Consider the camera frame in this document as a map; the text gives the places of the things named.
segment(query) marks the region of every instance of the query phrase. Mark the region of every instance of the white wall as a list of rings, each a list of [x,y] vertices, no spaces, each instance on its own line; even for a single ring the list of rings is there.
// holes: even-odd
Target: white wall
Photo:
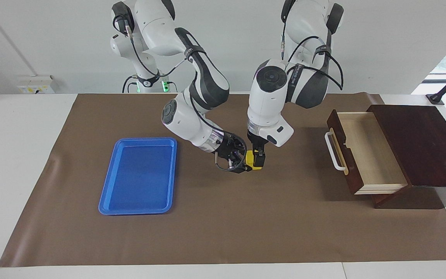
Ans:
[[[232,91],[249,90],[256,67],[280,57],[283,0],[172,1],[177,25],[196,36]],[[119,92],[134,71],[110,51],[115,2],[0,1],[0,26],[38,74],[55,77],[60,92]],[[446,0],[338,2],[345,21],[333,55],[345,71],[345,92],[409,94],[446,54]],[[0,72],[13,82],[31,70],[9,49],[0,34]],[[156,59],[167,70],[182,56]],[[193,77],[188,64],[170,76],[178,88]],[[11,88],[0,86],[0,92],[17,92]]]

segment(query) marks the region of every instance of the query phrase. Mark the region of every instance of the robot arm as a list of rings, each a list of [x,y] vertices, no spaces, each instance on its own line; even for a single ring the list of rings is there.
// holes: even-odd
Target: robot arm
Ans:
[[[329,9],[329,0],[285,2],[283,50],[289,59],[271,59],[260,65],[249,97],[247,136],[253,145],[253,166],[264,165],[266,143],[280,147],[292,136],[293,128],[281,116],[285,103],[312,108],[324,99],[332,79],[328,75],[329,62],[334,60],[331,36],[342,15],[343,8],[338,4]]]
[[[225,170],[237,173],[250,171],[250,167],[243,163],[246,152],[243,139],[206,119],[208,111],[228,99],[228,81],[192,34],[175,27],[174,19],[175,9],[171,0],[118,2],[113,6],[113,24],[127,38],[113,38],[115,44],[111,46],[116,46],[122,57],[134,63],[144,85],[145,81],[166,75],[160,74],[154,58],[143,51],[149,49],[163,56],[184,53],[185,59],[195,68],[195,78],[163,108],[163,124],[205,152],[228,160],[230,167]]]

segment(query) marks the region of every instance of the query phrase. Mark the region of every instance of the electrical outlet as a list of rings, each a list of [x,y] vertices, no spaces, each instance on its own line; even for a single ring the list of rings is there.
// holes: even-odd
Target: electrical outlet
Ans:
[[[19,77],[18,89],[22,94],[55,94],[57,84],[51,76]]]

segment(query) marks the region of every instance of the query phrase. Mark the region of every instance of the tray rim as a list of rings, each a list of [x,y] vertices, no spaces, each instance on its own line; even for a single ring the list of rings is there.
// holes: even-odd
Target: tray rim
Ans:
[[[108,198],[108,191],[112,191],[113,187],[110,187],[110,179],[113,173],[113,164],[116,162],[116,158],[122,154],[123,148],[120,145],[125,142],[132,141],[170,141],[172,146],[172,161],[170,165],[170,181],[168,182],[168,195],[166,207],[156,209],[156,210],[108,210],[106,209],[106,200]],[[143,146],[167,146],[167,145],[143,145]],[[163,214],[171,209],[173,203],[173,189],[175,184],[175,166],[177,162],[177,140],[171,137],[160,137],[160,138],[121,138],[113,147],[113,152],[110,159],[110,164],[108,166],[108,171],[106,173],[105,182],[103,185],[103,190],[101,192],[101,198],[99,200],[98,210],[103,215],[145,215],[145,214]]]

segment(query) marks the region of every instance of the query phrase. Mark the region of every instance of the green light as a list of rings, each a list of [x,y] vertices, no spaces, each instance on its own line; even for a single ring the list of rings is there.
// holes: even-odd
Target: green light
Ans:
[[[166,83],[165,81],[162,81],[163,83],[163,90],[165,92],[169,92],[170,91],[170,85],[168,83]]]

